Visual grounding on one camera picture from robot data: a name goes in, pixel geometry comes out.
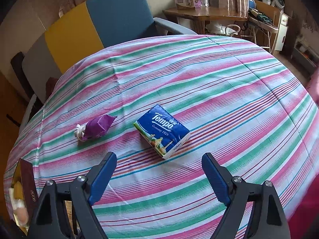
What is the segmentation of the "purple snack wrapper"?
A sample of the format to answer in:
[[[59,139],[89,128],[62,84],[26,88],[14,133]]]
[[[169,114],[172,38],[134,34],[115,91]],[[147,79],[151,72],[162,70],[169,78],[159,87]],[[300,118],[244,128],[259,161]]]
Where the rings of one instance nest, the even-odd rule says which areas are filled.
[[[82,136],[83,140],[85,141],[104,136],[116,118],[117,117],[104,114],[102,116],[90,120],[85,125],[84,134]]]

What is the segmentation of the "white hair scrunchie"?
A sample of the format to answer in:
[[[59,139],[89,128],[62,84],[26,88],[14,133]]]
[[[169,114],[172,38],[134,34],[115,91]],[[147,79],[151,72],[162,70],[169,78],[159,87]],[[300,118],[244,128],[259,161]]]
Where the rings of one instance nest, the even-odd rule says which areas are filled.
[[[74,130],[74,136],[78,141],[84,142],[86,139],[84,137],[86,125],[77,124]]]

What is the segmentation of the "striped bed sheet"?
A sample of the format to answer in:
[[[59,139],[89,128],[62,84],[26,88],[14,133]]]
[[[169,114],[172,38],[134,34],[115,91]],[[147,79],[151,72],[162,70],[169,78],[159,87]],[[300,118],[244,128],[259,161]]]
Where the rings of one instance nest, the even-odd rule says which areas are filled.
[[[247,40],[152,37],[67,70],[12,148],[36,194],[117,156],[93,210],[109,238],[210,238],[225,211],[202,156],[244,182],[270,181],[286,217],[318,178],[318,106],[273,55]]]

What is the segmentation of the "blue Tempo tissue pack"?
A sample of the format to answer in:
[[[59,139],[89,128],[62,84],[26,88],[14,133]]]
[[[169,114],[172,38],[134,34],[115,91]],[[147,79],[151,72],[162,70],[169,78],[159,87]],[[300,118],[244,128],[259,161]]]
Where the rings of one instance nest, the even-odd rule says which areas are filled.
[[[164,160],[171,157],[190,137],[190,131],[159,104],[152,107],[134,127]]]

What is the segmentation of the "wooden shelf unit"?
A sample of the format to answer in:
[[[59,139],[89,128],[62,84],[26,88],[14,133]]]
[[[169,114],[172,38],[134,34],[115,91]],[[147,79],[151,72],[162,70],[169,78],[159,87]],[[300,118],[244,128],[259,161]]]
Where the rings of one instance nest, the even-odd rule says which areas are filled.
[[[246,38],[273,54],[283,49],[288,31],[288,16],[277,7],[248,0],[248,35]]]

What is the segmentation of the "wooden desk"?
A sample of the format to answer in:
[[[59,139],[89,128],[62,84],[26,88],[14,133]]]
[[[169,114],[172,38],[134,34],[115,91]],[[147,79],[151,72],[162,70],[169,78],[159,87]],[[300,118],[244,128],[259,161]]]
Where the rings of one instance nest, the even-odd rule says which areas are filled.
[[[201,7],[197,9],[178,9],[170,8],[163,10],[164,15],[169,21],[177,23],[178,18],[191,20],[194,31],[197,34],[205,34],[205,22],[208,21],[233,21],[245,22],[247,17],[241,16],[238,12],[219,9],[215,7]]]

